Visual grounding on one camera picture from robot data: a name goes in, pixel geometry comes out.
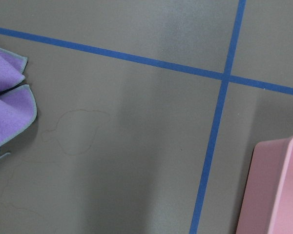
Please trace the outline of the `purple cloth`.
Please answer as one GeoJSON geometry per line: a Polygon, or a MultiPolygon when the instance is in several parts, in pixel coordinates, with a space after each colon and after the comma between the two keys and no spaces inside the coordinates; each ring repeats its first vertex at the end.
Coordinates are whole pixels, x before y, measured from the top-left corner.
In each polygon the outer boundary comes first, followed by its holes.
{"type": "MultiPolygon", "coordinates": [[[[27,61],[27,57],[0,48],[0,147],[26,130],[37,116],[29,85],[21,85],[27,61]]],[[[0,153],[0,158],[7,155],[0,153]]]]}

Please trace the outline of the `pink plastic bin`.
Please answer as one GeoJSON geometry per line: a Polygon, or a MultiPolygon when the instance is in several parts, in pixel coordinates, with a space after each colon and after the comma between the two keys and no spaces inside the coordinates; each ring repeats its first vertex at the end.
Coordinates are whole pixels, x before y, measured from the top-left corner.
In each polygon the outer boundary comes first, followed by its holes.
{"type": "Polygon", "coordinates": [[[293,234],[293,136],[256,144],[236,232],[293,234]]]}

